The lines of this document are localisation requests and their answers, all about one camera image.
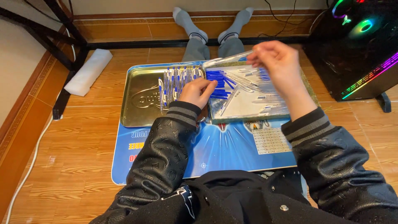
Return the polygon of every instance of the striped cuff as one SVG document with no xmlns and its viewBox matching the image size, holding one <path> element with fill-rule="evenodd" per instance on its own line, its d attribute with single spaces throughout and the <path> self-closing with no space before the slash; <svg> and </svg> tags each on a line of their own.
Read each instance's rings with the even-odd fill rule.
<svg viewBox="0 0 398 224">
<path fill-rule="evenodd" d="M 289 121 L 282 125 L 282 132 L 292 147 L 304 145 L 320 139 L 338 127 L 332 125 L 323 110 L 318 107 L 294 122 Z"/>
<path fill-rule="evenodd" d="M 166 117 L 171 118 L 189 129 L 196 130 L 196 119 L 202 110 L 188 102 L 174 101 L 170 103 Z"/>
</svg>

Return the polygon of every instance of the left hand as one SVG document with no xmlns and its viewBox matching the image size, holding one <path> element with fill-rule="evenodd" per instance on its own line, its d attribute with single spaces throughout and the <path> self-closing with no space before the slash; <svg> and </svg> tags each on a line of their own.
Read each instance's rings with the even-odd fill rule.
<svg viewBox="0 0 398 224">
<path fill-rule="evenodd" d="M 203 109 L 216 86 L 216 80 L 210 81 L 204 78 L 195 79 L 184 86 L 178 101 L 192 103 L 200 109 Z"/>
</svg>

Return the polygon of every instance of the embossed logo on tray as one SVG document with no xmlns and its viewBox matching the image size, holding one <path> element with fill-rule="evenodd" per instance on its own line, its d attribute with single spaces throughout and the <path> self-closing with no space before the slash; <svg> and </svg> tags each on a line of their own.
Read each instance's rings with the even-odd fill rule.
<svg viewBox="0 0 398 224">
<path fill-rule="evenodd" d="M 138 108 L 147 108 L 151 104 L 160 108 L 160 96 L 158 86 L 142 90 L 131 97 L 131 104 Z"/>
</svg>

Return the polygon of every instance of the white wall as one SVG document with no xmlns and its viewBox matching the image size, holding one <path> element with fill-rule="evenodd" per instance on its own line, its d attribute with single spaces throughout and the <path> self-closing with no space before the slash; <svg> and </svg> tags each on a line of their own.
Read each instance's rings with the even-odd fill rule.
<svg viewBox="0 0 398 224">
<path fill-rule="evenodd" d="M 63 0 L 69 7 L 68 0 Z M 293 9 L 295 0 L 268 0 L 272 10 Z M 181 7 L 188 12 L 238 11 L 246 7 L 269 10 L 264 0 L 72 0 L 75 15 L 138 12 L 171 12 Z M 324 0 L 297 0 L 296 9 L 324 9 Z"/>
<path fill-rule="evenodd" d="M 55 17 L 42 0 L 29 2 Z M 0 7 L 57 31 L 61 27 L 22 0 L 0 0 Z M 0 19 L 0 124 L 3 124 L 45 51 L 23 28 Z"/>
</svg>

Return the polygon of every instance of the white foam block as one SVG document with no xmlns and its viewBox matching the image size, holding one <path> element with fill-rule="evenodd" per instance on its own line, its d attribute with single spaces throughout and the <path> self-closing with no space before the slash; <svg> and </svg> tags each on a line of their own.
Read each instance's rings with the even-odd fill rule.
<svg viewBox="0 0 398 224">
<path fill-rule="evenodd" d="M 64 89 L 70 94 L 85 96 L 112 57 L 110 51 L 96 49 Z"/>
</svg>

